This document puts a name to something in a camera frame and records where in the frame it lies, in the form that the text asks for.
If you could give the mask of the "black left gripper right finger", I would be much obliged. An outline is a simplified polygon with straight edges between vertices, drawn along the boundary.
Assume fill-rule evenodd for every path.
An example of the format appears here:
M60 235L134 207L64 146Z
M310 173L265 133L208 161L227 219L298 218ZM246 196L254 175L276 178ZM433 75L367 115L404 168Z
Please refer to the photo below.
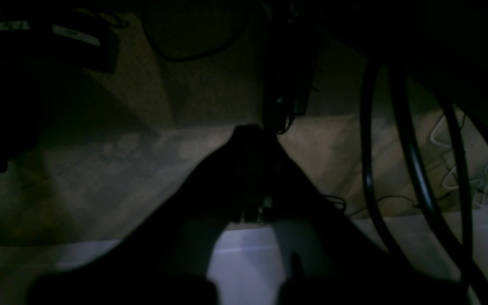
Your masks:
M417 272L404 255L384 251L325 199L261 129L265 199L261 212L289 268L286 305L467 305L458 284Z

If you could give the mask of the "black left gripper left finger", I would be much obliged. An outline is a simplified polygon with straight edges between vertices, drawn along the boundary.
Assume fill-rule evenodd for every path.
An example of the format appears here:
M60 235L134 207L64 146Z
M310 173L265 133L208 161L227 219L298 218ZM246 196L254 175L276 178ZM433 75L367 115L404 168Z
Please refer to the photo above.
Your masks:
M236 127L182 186L119 245L93 262L42 276L30 305L217 304L206 278L231 223L257 222L263 203L263 131Z

